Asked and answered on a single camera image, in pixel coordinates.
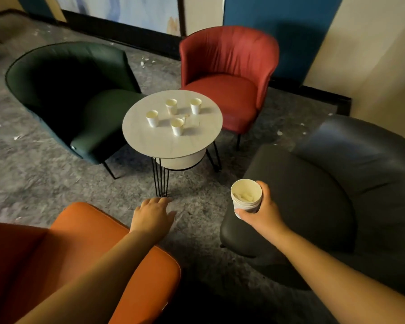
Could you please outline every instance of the white table top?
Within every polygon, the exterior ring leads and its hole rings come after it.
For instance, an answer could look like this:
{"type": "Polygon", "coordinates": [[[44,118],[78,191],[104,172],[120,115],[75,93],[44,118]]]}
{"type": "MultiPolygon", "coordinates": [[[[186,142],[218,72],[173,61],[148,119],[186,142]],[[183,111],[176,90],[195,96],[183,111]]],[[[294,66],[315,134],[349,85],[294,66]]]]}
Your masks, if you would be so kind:
{"type": "Polygon", "coordinates": [[[200,93],[184,90],[157,92],[135,103],[123,119],[123,135],[129,145],[139,153],[155,158],[179,158],[194,154],[208,147],[222,129],[222,113],[216,103],[200,93]],[[202,100],[201,113],[193,115],[190,99],[202,100]],[[177,100],[177,115],[168,114],[167,99],[177,100]],[[159,125],[150,127],[146,113],[156,110],[159,125]],[[173,134],[170,120],[184,118],[182,136],[173,134]]]}

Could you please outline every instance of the orange armchair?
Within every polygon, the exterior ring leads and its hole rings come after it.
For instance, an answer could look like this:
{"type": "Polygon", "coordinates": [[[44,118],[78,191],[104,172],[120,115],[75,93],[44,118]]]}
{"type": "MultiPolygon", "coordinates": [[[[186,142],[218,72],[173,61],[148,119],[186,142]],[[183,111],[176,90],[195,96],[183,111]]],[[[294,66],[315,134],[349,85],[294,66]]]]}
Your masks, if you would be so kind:
{"type": "MultiPolygon", "coordinates": [[[[0,324],[13,324],[72,281],[129,229],[82,202],[67,207],[50,229],[0,223],[0,324]]],[[[180,267],[153,247],[136,269],[110,324],[151,323],[180,280],[180,267]]]]}
{"type": "Polygon", "coordinates": [[[246,133],[261,111],[270,76],[279,62],[274,37],[253,28],[203,29],[180,43],[181,88],[212,99],[223,128],[246,133]]]}

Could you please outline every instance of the table base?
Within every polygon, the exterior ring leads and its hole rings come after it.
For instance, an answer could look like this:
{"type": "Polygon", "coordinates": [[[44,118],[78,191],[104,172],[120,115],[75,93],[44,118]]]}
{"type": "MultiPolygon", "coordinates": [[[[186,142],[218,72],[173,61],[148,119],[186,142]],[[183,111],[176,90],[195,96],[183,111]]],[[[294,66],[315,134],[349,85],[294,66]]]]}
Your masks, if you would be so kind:
{"type": "MultiPolygon", "coordinates": [[[[212,156],[210,155],[209,149],[205,149],[205,154],[210,160],[210,163],[213,166],[213,170],[215,173],[219,173],[222,170],[222,164],[221,164],[221,159],[219,158],[219,153],[218,153],[218,148],[216,147],[216,143],[213,141],[213,146],[215,148],[215,153],[216,153],[216,158],[218,161],[218,164],[215,164],[213,162],[212,156]]],[[[194,165],[185,168],[185,169],[168,169],[166,167],[162,167],[162,159],[161,158],[151,158],[151,165],[153,168],[153,179],[155,181],[155,190],[156,190],[156,196],[158,197],[164,197],[168,196],[168,182],[170,179],[170,171],[185,171],[188,169],[191,169],[198,165],[201,160],[204,158],[201,157],[201,159],[194,165]]]]}

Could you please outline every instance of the round table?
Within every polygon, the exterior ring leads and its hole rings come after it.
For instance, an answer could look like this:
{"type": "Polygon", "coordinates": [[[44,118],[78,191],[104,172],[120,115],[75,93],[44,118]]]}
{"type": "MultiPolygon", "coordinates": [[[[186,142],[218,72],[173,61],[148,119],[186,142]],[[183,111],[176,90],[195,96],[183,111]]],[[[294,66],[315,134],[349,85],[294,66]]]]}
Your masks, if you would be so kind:
{"type": "Polygon", "coordinates": [[[153,177],[157,196],[167,196],[170,171],[184,171],[196,166],[207,155],[214,170],[221,170],[221,162],[215,139],[222,129],[222,113],[216,103],[203,94],[170,90],[146,96],[135,103],[123,119],[123,135],[128,144],[139,153],[151,157],[153,177]],[[201,113],[192,114],[190,100],[202,100],[201,113]],[[177,100],[177,114],[168,114],[165,106],[167,99],[177,100]],[[159,125],[150,127],[146,113],[156,110],[159,125]],[[183,135],[173,134],[170,120],[185,120],[183,135]],[[218,164],[207,147],[213,143],[218,164]]]}

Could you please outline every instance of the forearm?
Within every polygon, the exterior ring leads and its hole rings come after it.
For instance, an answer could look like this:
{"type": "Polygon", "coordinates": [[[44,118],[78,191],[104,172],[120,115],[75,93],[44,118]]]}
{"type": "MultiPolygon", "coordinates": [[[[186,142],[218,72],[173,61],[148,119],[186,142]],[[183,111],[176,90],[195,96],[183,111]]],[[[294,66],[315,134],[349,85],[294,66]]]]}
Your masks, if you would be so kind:
{"type": "Polygon", "coordinates": [[[341,324],[405,323],[405,297],[346,266],[298,234],[271,236],[341,324]]]}
{"type": "Polygon", "coordinates": [[[132,274],[154,241],[131,232],[87,273],[59,289],[18,324],[108,323],[132,274]]]}

